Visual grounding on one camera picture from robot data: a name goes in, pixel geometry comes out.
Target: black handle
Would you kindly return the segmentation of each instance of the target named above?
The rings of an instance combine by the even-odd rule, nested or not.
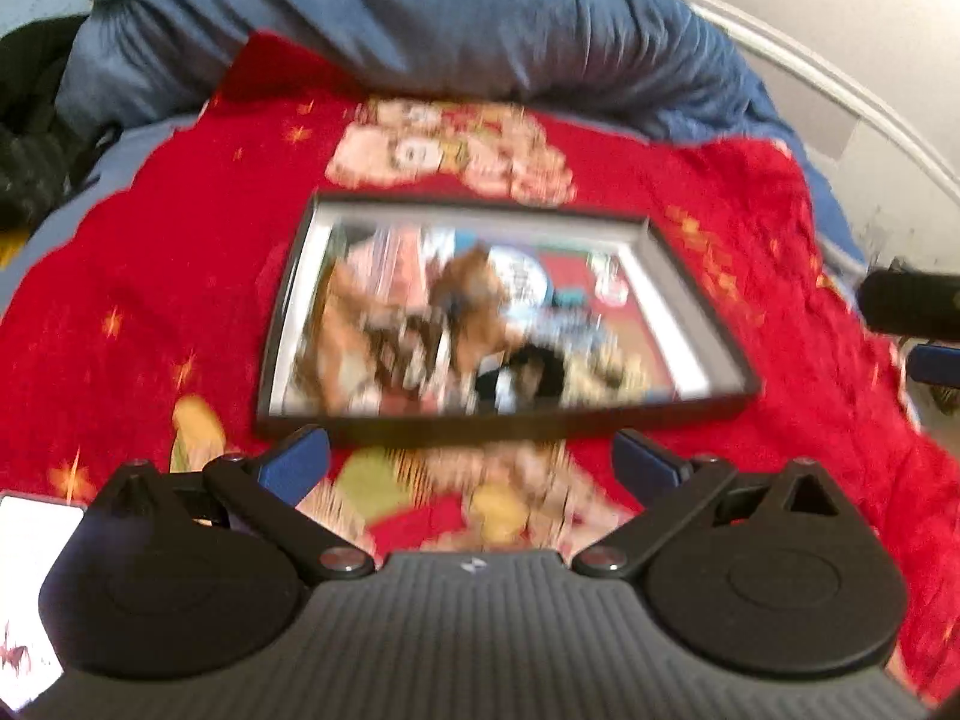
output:
[[[856,299],[864,322],[877,333],[960,341],[960,276],[872,271]]]
[[[667,490],[656,501],[656,506],[580,552],[573,559],[573,570],[591,577],[635,579],[677,533],[716,507],[717,499],[735,478],[736,469],[725,460],[704,466],[684,485]],[[604,550],[622,555],[620,565],[598,567],[592,556]]]
[[[203,483],[232,517],[284,552],[304,584],[314,587],[322,581],[344,579],[343,572],[324,566],[320,558],[331,549],[355,550],[352,543],[285,504],[258,485],[240,466],[218,458],[203,468]],[[373,558],[361,554],[362,563],[350,570],[349,578],[373,573]]]

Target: black mechanical device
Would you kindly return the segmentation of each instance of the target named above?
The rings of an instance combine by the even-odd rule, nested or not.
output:
[[[883,670],[904,580],[814,461],[738,473],[623,431],[613,466],[645,511],[569,568],[552,552],[399,553],[376,570],[276,494],[316,437],[195,474],[119,469],[44,583],[64,675],[23,717],[926,714]]]

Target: round disc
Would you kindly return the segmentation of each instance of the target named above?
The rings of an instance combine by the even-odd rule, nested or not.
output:
[[[728,668],[822,677],[880,662],[905,610],[904,584],[877,543],[839,536],[825,517],[758,539],[733,525],[669,544],[646,578],[669,632]]]
[[[293,619],[302,585],[269,543],[200,525],[122,522],[89,530],[44,583],[40,613],[64,664],[182,678],[243,659]]]

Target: framed picture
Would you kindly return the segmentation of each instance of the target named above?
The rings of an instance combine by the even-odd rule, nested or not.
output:
[[[645,218],[324,194],[277,295],[257,423],[350,445],[555,440],[731,415],[757,390]]]

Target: blue duvet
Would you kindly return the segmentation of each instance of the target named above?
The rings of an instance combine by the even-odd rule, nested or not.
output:
[[[779,138],[803,167],[819,230],[859,256],[760,79],[676,0],[94,0],[59,111],[93,133],[196,110],[256,29],[384,90],[516,100],[658,141]]]

